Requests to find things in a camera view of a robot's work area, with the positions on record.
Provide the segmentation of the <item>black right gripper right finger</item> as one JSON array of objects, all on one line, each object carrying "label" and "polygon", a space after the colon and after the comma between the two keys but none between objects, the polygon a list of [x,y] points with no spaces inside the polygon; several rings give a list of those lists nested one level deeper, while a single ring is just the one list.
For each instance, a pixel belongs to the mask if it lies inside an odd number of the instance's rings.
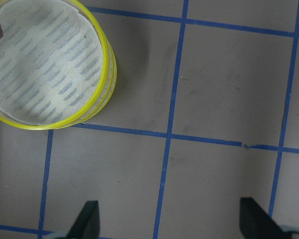
[{"label": "black right gripper right finger", "polygon": [[251,197],[240,198],[239,228],[245,239],[291,239]]}]

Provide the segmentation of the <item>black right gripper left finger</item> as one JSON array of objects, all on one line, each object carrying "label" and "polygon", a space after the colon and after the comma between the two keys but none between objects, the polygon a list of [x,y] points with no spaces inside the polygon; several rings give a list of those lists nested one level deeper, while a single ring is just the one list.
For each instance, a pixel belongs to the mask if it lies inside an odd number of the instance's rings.
[{"label": "black right gripper left finger", "polygon": [[87,201],[66,235],[67,239],[98,239],[100,214],[98,201]]}]

